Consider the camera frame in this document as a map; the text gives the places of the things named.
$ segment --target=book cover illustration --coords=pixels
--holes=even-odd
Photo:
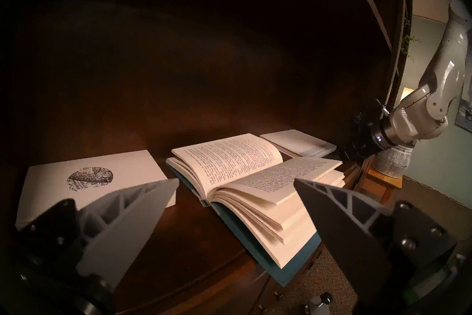
[[[73,173],[67,179],[69,189],[77,192],[88,187],[101,187],[111,183],[113,173],[107,168],[86,167]]]

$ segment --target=bolt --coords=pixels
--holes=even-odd
[[[440,229],[438,229],[437,227],[432,227],[431,228],[431,234],[434,237],[441,237],[442,236],[442,231]]]
[[[401,241],[402,243],[402,246],[405,248],[405,249],[409,249],[409,250],[415,250],[416,249],[416,244],[413,240],[411,239],[403,239]]]

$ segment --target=wooden stool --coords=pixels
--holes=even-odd
[[[380,203],[385,205],[390,199],[394,188],[402,189],[402,181],[403,176],[399,178],[391,178],[373,168],[370,168],[365,175],[362,189],[381,197]]]

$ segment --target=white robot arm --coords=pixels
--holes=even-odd
[[[399,144],[437,137],[446,129],[449,104],[464,83],[467,31],[471,27],[472,17],[464,4],[451,1],[446,30],[418,89],[404,98],[388,118],[368,125],[353,137],[342,151],[342,158],[365,159]]]

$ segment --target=white book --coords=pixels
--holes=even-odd
[[[279,151],[291,157],[323,157],[336,151],[336,145],[307,135],[296,129],[267,133],[261,135],[261,137],[270,141]]]
[[[30,166],[18,204],[18,230],[63,199],[77,210],[123,188],[167,177],[147,150]],[[167,207],[175,205],[175,193]]]
[[[173,149],[167,164],[201,199],[232,210],[281,268],[316,232],[293,181],[337,185],[340,161],[298,157],[283,162],[270,142],[252,134]]]

